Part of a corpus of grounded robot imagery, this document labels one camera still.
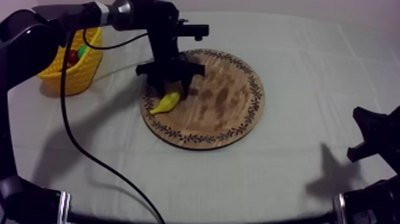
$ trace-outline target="red fruit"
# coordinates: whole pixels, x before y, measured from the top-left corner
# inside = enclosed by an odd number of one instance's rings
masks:
[[[70,53],[68,54],[67,61],[72,65],[75,65],[76,63],[78,63],[78,61],[79,61],[78,51],[71,50]]]

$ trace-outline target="wall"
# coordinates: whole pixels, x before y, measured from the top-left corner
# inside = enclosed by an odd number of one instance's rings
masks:
[[[0,19],[37,4],[74,4],[89,0],[2,0]],[[110,4],[113,0],[101,0]],[[170,0],[181,11],[250,11],[290,14],[400,30],[400,0]]]
[[[12,12],[38,5],[37,0],[0,0],[0,21]]]

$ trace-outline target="green object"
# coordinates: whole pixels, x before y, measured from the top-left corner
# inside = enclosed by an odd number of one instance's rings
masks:
[[[88,46],[87,46],[86,44],[82,45],[82,46],[79,48],[79,51],[78,51],[78,57],[79,57],[79,59],[82,58],[82,55],[85,53],[85,51],[86,51],[87,48],[88,48]]]

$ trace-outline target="yellow basket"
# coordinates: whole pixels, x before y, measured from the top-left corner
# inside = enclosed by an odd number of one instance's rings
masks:
[[[87,29],[86,39],[91,45],[102,46],[101,28]],[[84,44],[83,30],[78,30],[75,34],[71,49],[79,50]],[[43,83],[58,93],[60,92],[60,70],[63,66],[64,53],[65,48],[59,47],[57,56],[51,65],[38,74],[43,80]],[[79,94],[90,86],[102,56],[103,52],[101,50],[95,50],[90,47],[86,48],[79,62],[67,69],[67,76],[65,78],[66,95]]]

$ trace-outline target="decorative leaf border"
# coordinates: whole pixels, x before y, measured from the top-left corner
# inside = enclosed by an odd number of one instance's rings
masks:
[[[263,97],[263,93],[261,91],[262,89],[257,84],[257,79],[254,76],[254,71],[248,65],[244,64],[241,59],[225,52],[210,49],[194,49],[181,52],[181,54],[185,54],[185,58],[188,59],[198,54],[205,54],[221,60],[229,60],[238,69],[241,69],[245,74],[248,74],[247,81],[250,85],[250,91],[253,99],[251,99],[251,106],[248,108],[245,120],[238,127],[233,127],[227,132],[221,133],[219,135],[184,135],[179,130],[176,131],[169,126],[161,124],[158,120],[155,119],[154,115],[150,114],[150,110],[154,108],[154,102],[152,98],[155,96],[155,92],[150,86],[146,86],[143,100],[144,107],[146,109],[145,116],[151,122],[149,125],[151,125],[155,130],[161,131],[162,133],[164,133],[164,135],[167,135],[170,138],[179,138],[179,140],[183,141],[184,144],[187,142],[207,142],[211,144],[215,141],[226,141],[234,136],[243,134],[247,130],[247,127],[254,121],[256,112],[260,109],[261,98]]]

